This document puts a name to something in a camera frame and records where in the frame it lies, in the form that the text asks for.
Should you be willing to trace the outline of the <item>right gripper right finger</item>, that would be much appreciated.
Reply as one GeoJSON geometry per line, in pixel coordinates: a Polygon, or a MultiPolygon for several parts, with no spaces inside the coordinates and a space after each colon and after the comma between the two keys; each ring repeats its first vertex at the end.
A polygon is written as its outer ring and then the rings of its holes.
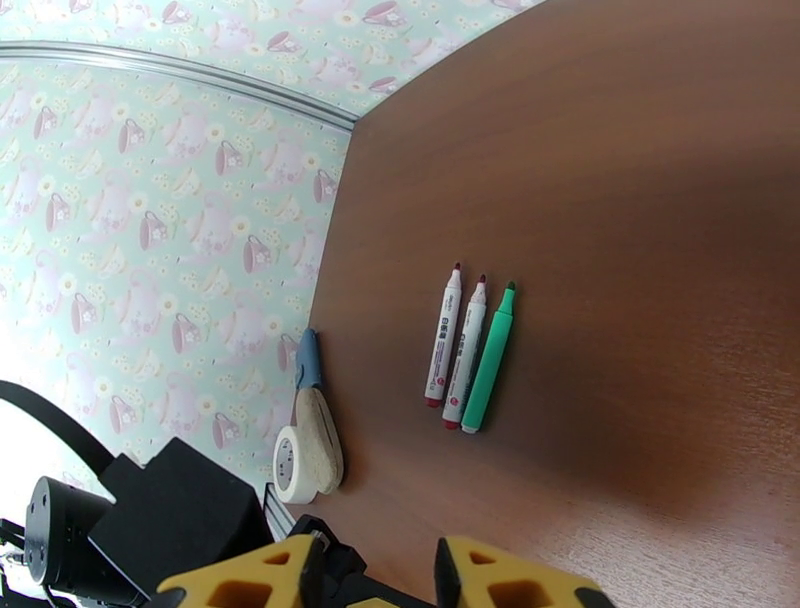
{"type": "Polygon", "coordinates": [[[591,579],[464,536],[438,540],[437,608],[617,608],[591,579]]]}

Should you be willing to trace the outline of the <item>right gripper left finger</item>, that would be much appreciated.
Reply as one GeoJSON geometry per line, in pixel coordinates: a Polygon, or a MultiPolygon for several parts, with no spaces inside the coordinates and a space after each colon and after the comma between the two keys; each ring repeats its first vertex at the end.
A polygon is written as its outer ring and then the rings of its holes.
{"type": "Polygon", "coordinates": [[[324,576],[323,542],[293,535],[165,579],[154,608],[322,608],[324,576]]]}

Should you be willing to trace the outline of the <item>green highlighter pen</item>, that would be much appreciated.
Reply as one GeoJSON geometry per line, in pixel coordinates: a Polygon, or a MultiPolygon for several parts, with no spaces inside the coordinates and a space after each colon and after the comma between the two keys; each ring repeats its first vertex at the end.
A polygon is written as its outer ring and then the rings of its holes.
{"type": "Polygon", "coordinates": [[[504,289],[498,308],[492,317],[481,359],[474,376],[469,399],[461,421],[461,430],[464,433],[476,434],[482,428],[511,333],[515,296],[516,283],[509,281],[504,289]]]}

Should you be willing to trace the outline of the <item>red whiteboard marker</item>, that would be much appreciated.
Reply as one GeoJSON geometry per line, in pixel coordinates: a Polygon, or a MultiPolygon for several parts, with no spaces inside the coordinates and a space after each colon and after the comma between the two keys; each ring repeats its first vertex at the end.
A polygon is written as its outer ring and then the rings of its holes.
{"type": "Polygon", "coordinates": [[[426,379],[424,399],[425,403],[432,408],[439,407],[444,399],[461,297],[461,264],[456,262],[443,292],[426,379]]]}
{"type": "Polygon", "coordinates": [[[447,430],[457,430],[461,426],[472,383],[486,309],[487,277],[482,274],[467,304],[450,384],[442,410],[442,420],[447,430]]]}

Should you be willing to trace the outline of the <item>aluminium front beam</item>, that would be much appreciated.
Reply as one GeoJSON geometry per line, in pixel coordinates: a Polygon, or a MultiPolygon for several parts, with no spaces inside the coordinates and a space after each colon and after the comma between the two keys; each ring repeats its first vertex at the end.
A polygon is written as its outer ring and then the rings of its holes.
{"type": "Polygon", "coordinates": [[[292,532],[296,519],[277,496],[275,485],[267,482],[264,488],[263,514],[276,542],[283,541],[292,532]]]}

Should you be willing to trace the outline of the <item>white masking tape roll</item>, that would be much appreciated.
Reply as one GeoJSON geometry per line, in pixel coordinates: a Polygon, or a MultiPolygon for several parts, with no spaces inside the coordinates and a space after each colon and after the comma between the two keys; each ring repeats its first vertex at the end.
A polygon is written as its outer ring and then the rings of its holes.
{"type": "Polygon", "coordinates": [[[322,485],[319,466],[325,465],[320,441],[297,425],[279,432],[273,452],[273,484],[284,504],[310,504],[322,485]]]}

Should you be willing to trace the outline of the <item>aluminium corner post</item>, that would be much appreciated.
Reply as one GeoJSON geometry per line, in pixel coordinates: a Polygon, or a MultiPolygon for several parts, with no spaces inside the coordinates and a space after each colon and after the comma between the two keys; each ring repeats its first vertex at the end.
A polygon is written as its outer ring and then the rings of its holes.
{"type": "Polygon", "coordinates": [[[347,110],[285,86],[198,61],[143,50],[68,41],[0,42],[0,60],[41,59],[184,80],[271,104],[350,133],[359,117],[347,110]]]}

